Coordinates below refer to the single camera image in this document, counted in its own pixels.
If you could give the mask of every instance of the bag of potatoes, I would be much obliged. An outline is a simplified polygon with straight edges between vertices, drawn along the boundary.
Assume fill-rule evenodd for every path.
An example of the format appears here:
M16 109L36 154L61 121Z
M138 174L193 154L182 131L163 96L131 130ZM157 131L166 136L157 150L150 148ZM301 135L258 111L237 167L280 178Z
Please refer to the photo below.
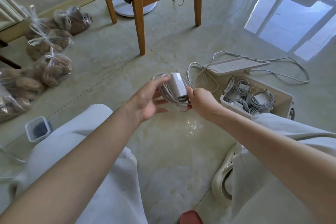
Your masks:
M39 18L36 14L34 5L30 5L28 8L21 5L20 8L28 16L31 24L41 28L43 31L47 31L49 29L60 29L54 18ZM30 40L36 36L36 32L29 28L23 35L27 38L27 40Z
M36 33L33 39L28 41L27 54L32 60L36 61L47 52L50 48L61 52L69 48L74 39L72 35L61 29L48 29L43 31L41 28L31 24L31 29Z
M50 48L50 52L33 64L33 69L44 84L57 87L69 77L72 66L67 56Z
M61 29L68 31L71 35L88 29L93 21L90 14L82 12L77 6L71 6L68 10L56 10L54 19Z
M45 89L32 69L0 69L0 122L28 111Z

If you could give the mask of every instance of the tied plastic bag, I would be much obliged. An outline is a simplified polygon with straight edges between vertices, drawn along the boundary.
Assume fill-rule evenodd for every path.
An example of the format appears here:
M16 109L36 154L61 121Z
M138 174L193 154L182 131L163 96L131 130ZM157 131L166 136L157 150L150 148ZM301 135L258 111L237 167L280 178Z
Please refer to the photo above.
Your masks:
M39 18L36 14L34 5L30 5L28 8L21 5L20 8L28 16L31 24L41 28L43 31L47 31L49 29L60 29L53 18ZM29 28L28 31L24 33L24 36L27 40L30 40L36 36L36 32Z
M62 53L50 52L42 56L33 64L35 74L43 83L50 87L57 87L71 74L71 60Z
M45 89L32 69L0 69L0 122L28 111Z
M27 54L34 61L38 60L47 52L50 52L50 48L61 52L74 43L72 35L65 30L49 29L43 31L34 24L31 24L31 29L36 35L33 39L28 41Z
M68 31L71 35L76 35L91 26L92 16L81 12L77 6L71 6L67 10L56 10L54 19L59 27Z

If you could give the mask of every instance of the pant leg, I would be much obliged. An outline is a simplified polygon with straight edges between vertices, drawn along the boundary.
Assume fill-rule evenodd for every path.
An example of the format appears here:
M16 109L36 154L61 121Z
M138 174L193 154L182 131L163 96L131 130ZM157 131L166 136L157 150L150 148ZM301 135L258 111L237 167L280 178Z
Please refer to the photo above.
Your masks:
M22 194L111 114L112 110L105 105L92 105L37 144L23 170L12 180L11 196ZM130 149L125 147L76 224L147 223L137 168L130 156Z
M272 114L257 115L255 122L336 156L333 133ZM233 223L318 223L309 209L240 144L232 175Z

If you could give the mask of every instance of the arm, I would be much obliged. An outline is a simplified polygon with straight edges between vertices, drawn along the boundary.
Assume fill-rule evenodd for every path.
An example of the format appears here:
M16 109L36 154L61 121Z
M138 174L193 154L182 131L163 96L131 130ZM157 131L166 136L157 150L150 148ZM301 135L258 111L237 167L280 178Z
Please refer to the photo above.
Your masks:
M133 132L166 108L156 88L170 77L143 86L77 147L36 180L0 216L0 223L74 223L89 203Z
M322 220L336 223L335 157L224 108L204 89L187 92L200 116L230 133Z

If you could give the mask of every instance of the beige baseboard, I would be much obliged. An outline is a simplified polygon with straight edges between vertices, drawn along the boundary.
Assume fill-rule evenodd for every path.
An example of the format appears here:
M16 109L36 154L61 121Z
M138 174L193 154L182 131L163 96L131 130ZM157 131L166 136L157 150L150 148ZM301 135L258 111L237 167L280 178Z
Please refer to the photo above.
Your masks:
M95 1L95 0L67 0L44 12L41 12L40 14L38 14L38 16L40 18L52 17L55 10L58 10L58 9L64 10L72 5L83 6L83 5L87 5L88 3L91 3L92 1ZM22 36L24 32L27 30L27 28L29 27L29 23L30 23L29 20L26 19L24 21L21 21L13 26L10 26L0 31L0 39L6 43L9 43L10 41Z

